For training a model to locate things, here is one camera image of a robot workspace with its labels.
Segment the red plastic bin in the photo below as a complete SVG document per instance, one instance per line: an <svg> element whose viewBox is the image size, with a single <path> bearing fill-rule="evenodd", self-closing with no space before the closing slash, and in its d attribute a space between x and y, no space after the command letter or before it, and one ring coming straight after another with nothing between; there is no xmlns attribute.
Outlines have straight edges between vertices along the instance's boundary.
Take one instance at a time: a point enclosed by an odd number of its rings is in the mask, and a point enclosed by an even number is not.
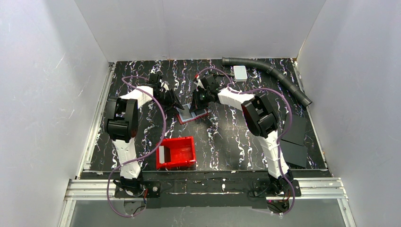
<svg viewBox="0 0 401 227"><path fill-rule="evenodd" d="M193 137L164 139L156 150L156 168L171 170L192 167L196 164L196 149Z"/></svg>

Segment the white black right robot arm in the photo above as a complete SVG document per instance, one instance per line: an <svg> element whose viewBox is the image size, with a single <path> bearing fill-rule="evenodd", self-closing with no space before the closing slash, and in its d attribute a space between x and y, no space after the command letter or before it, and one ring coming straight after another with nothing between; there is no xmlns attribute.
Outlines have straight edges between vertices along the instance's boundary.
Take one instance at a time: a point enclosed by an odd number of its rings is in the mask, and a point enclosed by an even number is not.
<svg viewBox="0 0 401 227"><path fill-rule="evenodd" d="M249 132L257 137L268 164L269 175L275 179L289 179L279 144L279 117L266 94L241 92L223 88L213 75L195 78L196 89L192 93L191 111L208 107L211 102L228 105L242 111Z"/></svg>

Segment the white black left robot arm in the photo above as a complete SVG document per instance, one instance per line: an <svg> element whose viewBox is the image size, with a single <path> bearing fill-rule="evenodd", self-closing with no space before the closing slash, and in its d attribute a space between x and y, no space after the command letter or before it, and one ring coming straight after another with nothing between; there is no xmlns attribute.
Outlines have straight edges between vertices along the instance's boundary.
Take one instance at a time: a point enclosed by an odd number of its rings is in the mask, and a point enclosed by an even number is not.
<svg viewBox="0 0 401 227"><path fill-rule="evenodd" d="M151 74L145 84L133 87L131 92L108 99L105 131L117 150L123 179L133 180L140 175L135 137L139 128L139 108L150 101L161 110L163 121L166 112L176 113L177 109L184 109L174 90L158 74Z"/></svg>

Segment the upper black card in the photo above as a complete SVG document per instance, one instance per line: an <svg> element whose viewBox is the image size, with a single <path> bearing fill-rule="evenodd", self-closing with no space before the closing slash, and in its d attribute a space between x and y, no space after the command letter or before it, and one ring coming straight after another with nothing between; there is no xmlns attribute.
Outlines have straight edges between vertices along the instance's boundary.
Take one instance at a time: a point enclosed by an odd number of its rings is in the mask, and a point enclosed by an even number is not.
<svg viewBox="0 0 401 227"><path fill-rule="evenodd" d="M287 116L284 121L284 131L287 131L287 133L282 137L282 140L299 146L304 146L305 130L307 125L306 118L293 114L291 125L287 125L288 122L289 116Z"/></svg>

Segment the black card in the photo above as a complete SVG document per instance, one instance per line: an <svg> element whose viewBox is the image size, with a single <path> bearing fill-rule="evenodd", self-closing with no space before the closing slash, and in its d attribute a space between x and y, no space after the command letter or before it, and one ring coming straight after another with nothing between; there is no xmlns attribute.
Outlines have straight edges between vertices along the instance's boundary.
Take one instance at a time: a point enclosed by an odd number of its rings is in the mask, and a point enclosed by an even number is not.
<svg viewBox="0 0 401 227"><path fill-rule="evenodd" d="M287 116L284 121L284 131L287 131L287 133L282 137L282 140L299 146L304 146L305 130L307 125L306 118L293 114L291 125L287 125L288 122L289 116Z"/></svg>
<svg viewBox="0 0 401 227"><path fill-rule="evenodd" d="M286 163L306 168L307 147L281 140L280 148Z"/></svg>

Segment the lower black card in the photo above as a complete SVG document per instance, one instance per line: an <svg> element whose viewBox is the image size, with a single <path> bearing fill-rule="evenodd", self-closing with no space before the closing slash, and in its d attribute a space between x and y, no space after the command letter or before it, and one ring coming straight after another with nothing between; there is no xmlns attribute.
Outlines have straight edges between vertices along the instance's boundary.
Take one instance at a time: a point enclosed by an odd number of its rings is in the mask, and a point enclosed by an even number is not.
<svg viewBox="0 0 401 227"><path fill-rule="evenodd" d="M280 148L286 163L306 168L307 147L281 140Z"/></svg>

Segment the black grey pliers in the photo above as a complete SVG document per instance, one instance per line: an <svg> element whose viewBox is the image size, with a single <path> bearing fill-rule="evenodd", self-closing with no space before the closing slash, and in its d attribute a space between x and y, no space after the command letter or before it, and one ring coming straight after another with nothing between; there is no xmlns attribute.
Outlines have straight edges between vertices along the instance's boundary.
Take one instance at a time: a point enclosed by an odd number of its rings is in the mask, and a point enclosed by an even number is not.
<svg viewBox="0 0 401 227"><path fill-rule="evenodd" d="M216 73L216 76L219 77L229 77L229 78L233 78L234 76L231 74L224 74L224 73Z"/></svg>

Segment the white rectangular box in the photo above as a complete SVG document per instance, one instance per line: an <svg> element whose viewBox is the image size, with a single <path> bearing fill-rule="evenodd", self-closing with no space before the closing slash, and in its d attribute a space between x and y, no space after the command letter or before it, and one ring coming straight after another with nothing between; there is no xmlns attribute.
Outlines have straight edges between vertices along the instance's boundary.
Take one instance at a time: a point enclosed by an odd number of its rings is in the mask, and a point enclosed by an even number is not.
<svg viewBox="0 0 401 227"><path fill-rule="evenodd" d="M248 79L245 66L233 66L233 73L235 82L246 82Z"/></svg>

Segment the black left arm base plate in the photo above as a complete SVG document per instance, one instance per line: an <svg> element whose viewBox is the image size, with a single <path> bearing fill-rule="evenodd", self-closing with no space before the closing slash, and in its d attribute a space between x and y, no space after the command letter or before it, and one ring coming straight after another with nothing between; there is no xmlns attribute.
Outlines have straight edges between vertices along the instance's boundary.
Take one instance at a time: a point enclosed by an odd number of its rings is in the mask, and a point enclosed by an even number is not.
<svg viewBox="0 0 401 227"><path fill-rule="evenodd" d="M116 186L116 198L158 198L161 184L157 181L145 181L144 178L113 180Z"/></svg>

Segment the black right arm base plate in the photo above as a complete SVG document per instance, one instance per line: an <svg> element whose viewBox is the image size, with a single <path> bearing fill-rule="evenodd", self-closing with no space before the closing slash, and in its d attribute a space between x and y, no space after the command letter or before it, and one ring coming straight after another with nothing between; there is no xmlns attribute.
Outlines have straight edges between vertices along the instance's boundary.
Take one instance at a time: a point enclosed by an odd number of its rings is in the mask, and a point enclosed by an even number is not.
<svg viewBox="0 0 401 227"><path fill-rule="evenodd" d="M279 180L260 180L253 181L252 186L248 192L248 195L252 198L258 197L275 197L285 195L286 197L292 196L294 193L295 197L302 195L299 181L289 180L291 185L285 179Z"/></svg>

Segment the aluminium frame rail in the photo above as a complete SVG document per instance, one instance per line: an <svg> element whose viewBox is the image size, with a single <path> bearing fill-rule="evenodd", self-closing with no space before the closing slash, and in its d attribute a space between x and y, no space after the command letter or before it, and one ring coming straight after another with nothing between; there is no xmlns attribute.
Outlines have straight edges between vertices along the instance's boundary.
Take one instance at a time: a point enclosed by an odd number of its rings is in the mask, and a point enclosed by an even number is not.
<svg viewBox="0 0 401 227"><path fill-rule="evenodd" d="M292 165L301 192L293 209L279 215L290 198L253 198L251 189L267 179L268 165L242 114L229 106L210 104L209 113L180 124L168 115L166 137L192 136L197 162L192 169L157 171L156 155L140 161L145 177L161 186L161 196L133 198L116 189L119 164L114 145L104 131L105 113L99 112L91 132L89 158L80 179L69 184L62 224L70 227L345 227L351 213L345 189L331 176L318 144L309 112L272 75L247 68L246 82L237 90L268 87L283 94L292 113L305 118L301 146L305 165Z"/></svg>

